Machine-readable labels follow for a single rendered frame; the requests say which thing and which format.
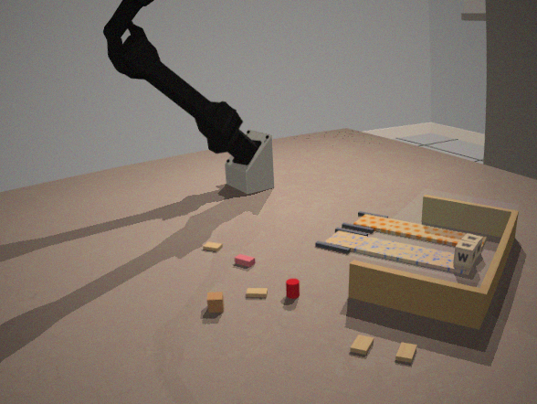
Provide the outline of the tan open-top box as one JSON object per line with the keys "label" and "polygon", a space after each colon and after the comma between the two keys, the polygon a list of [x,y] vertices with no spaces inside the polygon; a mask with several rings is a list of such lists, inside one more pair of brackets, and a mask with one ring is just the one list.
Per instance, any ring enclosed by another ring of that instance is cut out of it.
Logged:
{"label": "tan open-top box", "polygon": [[350,255],[349,297],[480,329],[519,205],[424,189]]}

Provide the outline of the red cylinder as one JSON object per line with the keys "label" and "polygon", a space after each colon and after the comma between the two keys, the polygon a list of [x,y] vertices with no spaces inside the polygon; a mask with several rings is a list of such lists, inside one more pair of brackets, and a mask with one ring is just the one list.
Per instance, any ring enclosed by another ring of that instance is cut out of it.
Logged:
{"label": "red cylinder", "polygon": [[297,298],[300,295],[299,280],[287,280],[287,297]]}

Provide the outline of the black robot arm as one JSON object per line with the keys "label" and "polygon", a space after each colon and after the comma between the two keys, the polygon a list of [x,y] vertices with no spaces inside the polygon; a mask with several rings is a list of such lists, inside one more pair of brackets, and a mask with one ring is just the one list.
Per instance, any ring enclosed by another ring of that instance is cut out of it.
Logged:
{"label": "black robot arm", "polygon": [[[114,68],[130,79],[147,80],[157,90],[195,118],[195,123],[215,154],[229,153],[232,162],[248,165],[261,146],[239,128],[242,119],[225,101],[211,102],[160,61],[157,49],[148,41],[143,29],[132,19],[143,6],[154,0],[122,0],[103,35],[107,38],[108,56]],[[129,29],[122,44],[121,36]]]}

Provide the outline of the orange-brown cube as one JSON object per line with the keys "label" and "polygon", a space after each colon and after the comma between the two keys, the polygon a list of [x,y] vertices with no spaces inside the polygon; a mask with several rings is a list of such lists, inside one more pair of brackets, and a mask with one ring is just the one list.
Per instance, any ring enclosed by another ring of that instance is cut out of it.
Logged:
{"label": "orange-brown cube", "polygon": [[218,312],[223,313],[225,304],[223,302],[222,292],[208,292],[207,293],[207,308],[209,313]]}

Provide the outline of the pink rectangular block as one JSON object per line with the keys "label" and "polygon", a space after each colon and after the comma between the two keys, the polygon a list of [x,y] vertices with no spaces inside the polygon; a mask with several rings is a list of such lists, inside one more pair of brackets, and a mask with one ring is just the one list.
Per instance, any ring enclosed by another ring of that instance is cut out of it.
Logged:
{"label": "pink rectangular block", "polygon": [[255,264],[255,258],[254,257],[249,257],[249,256],[242,255],[242,254],[238,254],[236,257],[234,257],[234,260],[235,260],[236,264],[240,264],[240,265],[244,265],[244,266],[248,266],[248,267],[250,267],[253,264]]}

